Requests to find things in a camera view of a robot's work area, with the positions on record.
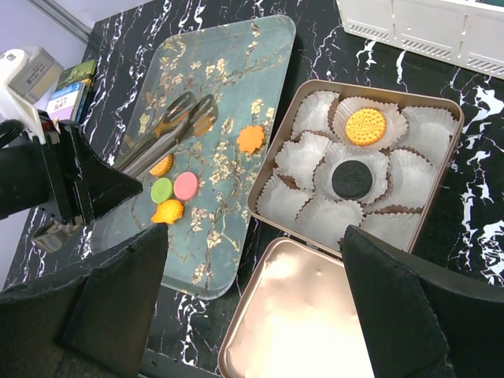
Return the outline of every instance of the orange cookie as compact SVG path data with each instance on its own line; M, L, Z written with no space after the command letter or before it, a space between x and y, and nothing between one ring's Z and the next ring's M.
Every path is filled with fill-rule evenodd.
M172 167L173 156L171 154L166 155L163 160L158 162L152 169L150 170L150 174L152 176L161 177L164 176L170 168Z
M385 116L376 109L360 109L346 122L348 139L358 146L369 146L378 142L387 130Z
M265 141L265 131L261 126L247 126L239 132L239 137L236 140L239 150L252 154L255 150L259 150L262 143Z
M169 199L157 205L156 213L150 218L154 223L174 224L183 216L183 205L178 199Z

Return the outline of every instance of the white paper cupcake liner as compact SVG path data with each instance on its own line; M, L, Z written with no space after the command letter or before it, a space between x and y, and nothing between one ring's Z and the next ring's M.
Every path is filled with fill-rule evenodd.
M334 135L332 132L319 132L319 131L314 131L314 130L304 130L297 134L293 139L291 139L292 142L299 142L301 140L301 137L303 134L314 134L314 135L319 135L319 136L324 136L327 139L330 139L333 143L339 143L338 138L336 138L336 135Z
M409 122L409 130L398 146L414 148L440 168L458 121L444 109L409 106L402 113Z
M332 174L340 164L349 160L360 161L369 168L372 175L371 190L364 197L356 200L364 205L375 202L388 189L387 181L388 157L381 152L371 150L355 150L342 143L333 143L325 151L324 163L315 171L315 191L332 200L344 200L332 189Z
M377 109L383 113L387 122L387 128L384 136L376 143L369 146L357 146L348 139L345 130L350 116L364 108ZM383 148L394 146L401 139L408 130L408 121L399 112L396 104L384 104L367 98L351 97L344 99L336 107L332 121L332 130L346 146L364 150L382 150Z
M291 140L305 130L324 132L335 139L328 122L328 111L338 97L339 93L318 91L303 100L292 125Z
M313 173L331 144L330 139L310 132L303 133L299 143L285 142L275 157L275 173L292 177L300 189L313 190Z
M420 221L420 214L367 214L361 229L400 250L406 250Z
M366 213L385 207L404 206L416 211L425 206L438 170L422 156L408 150L393 150L391 162L391 193L365 208Z
M312 197L311 192L290 189L278 176L273 175L258 198L256 210L278 225L294 230L299 211Z
M363 212L355 201L333 202L316 196L301 210L296 231L327 248L339 251L338 241L350 224L360 225Z

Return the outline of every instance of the blue floral tray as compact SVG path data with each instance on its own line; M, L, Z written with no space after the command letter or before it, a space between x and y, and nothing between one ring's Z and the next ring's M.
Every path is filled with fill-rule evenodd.
M169 226L163 285L213 299L235 279L250 220L246 196L267 148L244 154L236 139L247 125L261 124L269 141L294 38L295 24L280 15L174 35L156 50L121 153L185 91L197 99L213 94L219 108L210 131L176 148L166 175L175 179L192 171L199 178L199 191L184 204L183 218ZM150 186L155 177L146 174L140 180L143 193L95 225L95 253L151 224L156 205L150 200Z

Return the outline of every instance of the white plastic container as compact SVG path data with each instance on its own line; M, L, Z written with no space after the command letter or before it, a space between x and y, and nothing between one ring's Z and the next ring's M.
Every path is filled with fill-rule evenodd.
M504 8L468 0L337 0L345 32L504 79Z

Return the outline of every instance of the marble surface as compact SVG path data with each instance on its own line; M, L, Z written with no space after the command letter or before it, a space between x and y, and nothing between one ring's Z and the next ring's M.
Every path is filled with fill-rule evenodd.
M333 0L320 0L316 6L308 0L156 0L98 22L94 32L103 42L97 50L89 48L85 56L99 59L97 94L84 125L92 146L113 161L154 51L166 38L278 13L294 20L298 36L278 117L295 88L310 78L440 96L461 104L466 119L461 142L416 254L504 286L504 176L500 172L504 82L346 35ZM89 256L88 230L57 254L35 248L29 237L43 218L37 209L30 212L7 285ZM282 235L254 219L250 222L238 276L221 298L203 301L162 287L147 348L217 372L217 353L240 295L266 246Z

